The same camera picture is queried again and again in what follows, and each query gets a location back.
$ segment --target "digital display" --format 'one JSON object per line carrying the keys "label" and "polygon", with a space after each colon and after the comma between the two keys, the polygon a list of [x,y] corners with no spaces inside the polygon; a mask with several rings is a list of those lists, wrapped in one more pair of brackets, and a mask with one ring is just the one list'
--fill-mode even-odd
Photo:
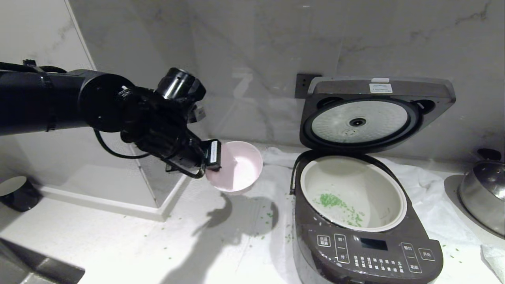
{"label": "digital display", "polygon": [[387,251],[386,241],[361,238],[361,246],[368,249]]}

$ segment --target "sink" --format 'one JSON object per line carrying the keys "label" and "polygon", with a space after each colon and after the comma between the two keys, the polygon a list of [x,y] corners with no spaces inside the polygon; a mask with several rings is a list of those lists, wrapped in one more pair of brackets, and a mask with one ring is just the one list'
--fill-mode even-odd
{"label": "sink", "polygon": [[0,239],[2,284],[75,284],[84,269]]}

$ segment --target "stainless steel pot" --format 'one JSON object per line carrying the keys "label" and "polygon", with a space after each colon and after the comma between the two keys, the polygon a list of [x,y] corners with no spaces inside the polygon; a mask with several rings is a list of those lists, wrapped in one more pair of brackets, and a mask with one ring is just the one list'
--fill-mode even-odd
{"label": "stainless steel pot", "polygon": [[480,161],[458,190],[466,209],[489,229],[505,237],[505,164]]}

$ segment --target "pink bowl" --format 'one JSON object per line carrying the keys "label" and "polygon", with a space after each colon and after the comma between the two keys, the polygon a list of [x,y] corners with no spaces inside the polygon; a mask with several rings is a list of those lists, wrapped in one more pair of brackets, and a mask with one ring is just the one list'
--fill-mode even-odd
{"label": "pink bowl", "polygon": [[221,169],[206,171],[205,176],[217,189],[228,193],[247,191],[260,177],[263,158],[253,145],[232,141],[221,146]]}

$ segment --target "black cup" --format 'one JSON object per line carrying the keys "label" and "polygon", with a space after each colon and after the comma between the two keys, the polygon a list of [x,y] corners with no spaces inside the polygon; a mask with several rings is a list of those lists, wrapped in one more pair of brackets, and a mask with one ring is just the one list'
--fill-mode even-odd
{"label": "black cup", "polygon": [[41,195],[26,177],[17,176],[0,183],[0,192],[9,192],[0,196],[0,202],[10,208],[25,212],[32,209],[39,202]]}

